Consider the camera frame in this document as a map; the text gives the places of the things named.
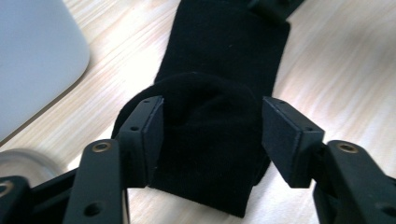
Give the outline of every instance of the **wood grain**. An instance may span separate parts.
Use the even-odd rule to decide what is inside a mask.
[[[178,2],[65,0],[90,44],[89,67],[0,151],[30,148],[64,170],[76,166],[82,149],[108,138],[122,106],[152,83]],[[274,91],[324,129],[326,141],[361,145],[393,177],[395,21],[390,0],[306,0],[290,18]],[[289,189],[273,166],[253,189],[243,219],[156,189],[129,193],[132,223],[318,223],[312,189]]]

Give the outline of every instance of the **wooden table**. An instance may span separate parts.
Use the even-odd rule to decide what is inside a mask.
[[[3,142],[30,148],[65,171],[82,149],[108,138],[122,106],[152,83],[177,0],[65,0],[91,48],[76,85]],[[366,148],[396,176],[396,3],[306,0],[292,30],[274,96],[326,131],[325,141]],[[271,166],[241,219],[156,189],[129,189],[132,223],[318,223],[311,189],[289,189]]]

